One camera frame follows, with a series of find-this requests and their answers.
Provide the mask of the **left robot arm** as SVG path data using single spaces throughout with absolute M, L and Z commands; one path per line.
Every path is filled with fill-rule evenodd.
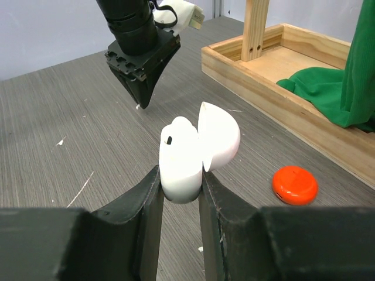
M 97 3 L 115 37 L 105 53 L 107 64 L 136 104 L 145 109 L 166 65 L 180 48 L 180 37 L 171 30 L 177 20 L 157 22 L 152 11 L 176 12 L 156 1 Z

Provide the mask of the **wooden clothes rack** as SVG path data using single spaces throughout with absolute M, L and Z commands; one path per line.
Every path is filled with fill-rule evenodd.
M 374 186 L 374 134 L 331 123 L 277 84 L 307 67 L 344 68 L 350 43 L 286 23 L 266 27 L 267 12 L 267 1 L 247 1 L 243 34 L 202 48 L 202 71 Z

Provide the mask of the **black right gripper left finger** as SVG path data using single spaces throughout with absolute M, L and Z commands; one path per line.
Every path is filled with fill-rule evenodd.
M 81 211 L 58 280 L 155 280 L 164 196 L 159 166 L 133 188 L 93 211 Z

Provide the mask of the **green shirt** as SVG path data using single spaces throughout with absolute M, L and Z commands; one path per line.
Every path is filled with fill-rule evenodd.
M 310 67 L 277 85 L 335 125 L 374 132 L 374 1 L 363 1 L 344 70 Z

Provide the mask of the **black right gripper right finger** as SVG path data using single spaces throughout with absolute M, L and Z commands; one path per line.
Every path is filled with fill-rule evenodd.
M 257 208 L 228 189 L 212 172 L 199 194 L 206 280 L 289 280 L 274 248 L 268 208 Z

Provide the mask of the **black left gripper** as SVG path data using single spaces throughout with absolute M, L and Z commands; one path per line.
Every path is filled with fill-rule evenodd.
M 114 32 L 105 54 L 107 64 L 132 99 L 145 109 L 166 65 L 180 48 L 180 36 L 156 26 L 150 17 L 142 26 Z

